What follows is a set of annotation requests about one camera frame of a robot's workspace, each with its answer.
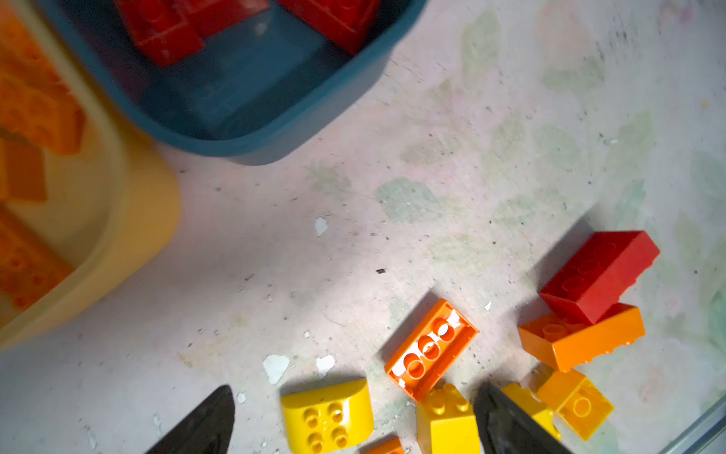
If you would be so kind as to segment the red two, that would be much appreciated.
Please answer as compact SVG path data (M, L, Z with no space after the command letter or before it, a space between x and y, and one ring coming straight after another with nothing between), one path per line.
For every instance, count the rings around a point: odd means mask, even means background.
M203 49L202 38L174 1L113 3L134 45L157 66L170 66Z

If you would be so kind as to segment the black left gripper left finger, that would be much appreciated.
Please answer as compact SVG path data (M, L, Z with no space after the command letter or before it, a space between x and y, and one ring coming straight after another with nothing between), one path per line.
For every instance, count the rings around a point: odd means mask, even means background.
M232 439L235 412L231 387L219 386L147 453L225 454Z

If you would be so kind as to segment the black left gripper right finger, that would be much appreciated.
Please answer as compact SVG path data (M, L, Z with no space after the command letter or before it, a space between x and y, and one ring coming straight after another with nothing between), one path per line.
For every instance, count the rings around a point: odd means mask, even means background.
M483 451L492 453L571 454L491 382L478 389L474 403Z

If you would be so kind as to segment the orange hollow underside brick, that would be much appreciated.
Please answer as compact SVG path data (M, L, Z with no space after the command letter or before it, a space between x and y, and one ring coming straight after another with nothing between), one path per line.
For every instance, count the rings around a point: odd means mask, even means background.
M387 361L385 373L421 402L478 333L461 311L440 299Z

